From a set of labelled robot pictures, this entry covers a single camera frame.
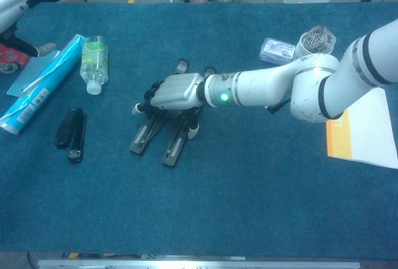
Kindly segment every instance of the black band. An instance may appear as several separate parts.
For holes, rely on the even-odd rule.
[[[377,87],[376,84],[374,84],[364,73],[363,70],[361,68],[361,66],[359,65],[359,58],[358,58],[358,43],[359,43],[359,39],[357,39],[353,45],[353,66],[357,72],[357,74],[359,75],[359,77],[364,81],[364,83],[370,85],[370,87],[375,88]]]
[[[241,103],[241,100],[239,99],[239,94],[238,94],[238,80],[239,80],[239,76],[241,75],[242,72],[239,72],[236,77],[235,77],[235,88],[234,88],[234,93],[235,93],[235,98],[236,98],[236,104],[238,106],[243,106],[243,104]]]
[[[369,54],[369,39],[371,37],[372,33],[367,34],[367,36],[365,36],[365,39],[363,40],[363,47],[362,47],[362,51],[363,51],[363,58],[365,60],[365,64],[366,67],[368,68],[369,72],[371,73],[371,75],[373,76],[373,78],[378,81],[380,84],[392,84],[391,81],[386,80],[385,78],[383,78],[380,73],[376,70],[376,68],[374,67],[372,60],[371,60],[371,56]]]
[[[338,114],[336,117],[331,117],[329,115],[328,111],[326,110],[324,90],[325,90],[325,83],[328,78],[329,78],[329,76],[323,78],[321,80],[321,83],[319,84],[319,90],[318,90],[319,108],[321,109],[321,113],[325,118],[330,119],[330,120],[336,120],[336,119],[340,118],[343,113]]]
[[[207,78],[205,78],[204,81],[201,81],[197,88],[197,98],[203,103],[206,102],[206,96],[205,96],[205,81],[206,80],[207,80]]]

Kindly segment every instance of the plastic bottle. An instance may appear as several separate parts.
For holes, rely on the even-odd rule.
[[[101,36],[87,37],[81,52],[80,76],[87,92],[98,95],[102,84],[108,82],[108,47]]]

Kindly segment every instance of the robotic hand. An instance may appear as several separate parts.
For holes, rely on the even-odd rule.
[[[355,40],[339,62],[313,54],[275,68],[211,75],[172,75],[137,104],[133,114],[158,107],[187,110],[221,106],[274,106],[293,85],[290,111],[298,119],[325,122],[373,88],[398,83],[398,20]]]
[[[17,21],[29,8],[43,1],[58,0],[0,0],[0,43],[32,57],[50,53],[55,48],[54,43],[46,43],[37,48],[15,36]]]

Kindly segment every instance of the table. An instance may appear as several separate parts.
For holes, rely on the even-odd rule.
[[[266,37],[296,43],[318,24],[341,58],[397,16],[398,3],[37,6],[19,37],[102,35],[110,79],[91,96],[77,65],[20,135],[0,131],[0,250],[397,259],[398,172],[326,157],[325,125],[288,108],[204,108],[174,169],[160,163],[170,127],[143,157],[129,151],[133,105],[179,58],[190,71],[265,68]],[[1,76],[2,111],[15,78]],[[397,135],[398,86],[386,93]],[[73,107],[88,117],[78,165],[53,144]]]

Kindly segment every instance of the green label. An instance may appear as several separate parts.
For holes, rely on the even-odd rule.
[[[93,41],[86,43],[85,48],[89,52],[100,52],[105,49],[105,44],[100,41]]]
[[[85,65],[85,64],[91,64],[94,63],[94,57],[92,55],[90,55],[89,53],[84,53],[81,55],[81,64]]]

